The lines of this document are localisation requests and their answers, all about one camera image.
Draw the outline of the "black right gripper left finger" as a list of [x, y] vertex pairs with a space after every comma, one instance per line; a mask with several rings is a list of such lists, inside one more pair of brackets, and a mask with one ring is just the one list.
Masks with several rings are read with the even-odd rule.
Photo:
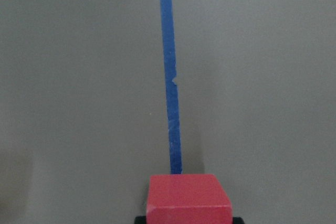
[[146, 216], [136, 216], [134, 224], [146, 224]]

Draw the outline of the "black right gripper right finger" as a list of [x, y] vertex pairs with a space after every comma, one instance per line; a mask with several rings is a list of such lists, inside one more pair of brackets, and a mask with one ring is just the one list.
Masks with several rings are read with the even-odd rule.
[[233, 224], [244, 224], [244, 220], [241, 217], [233, 217]]

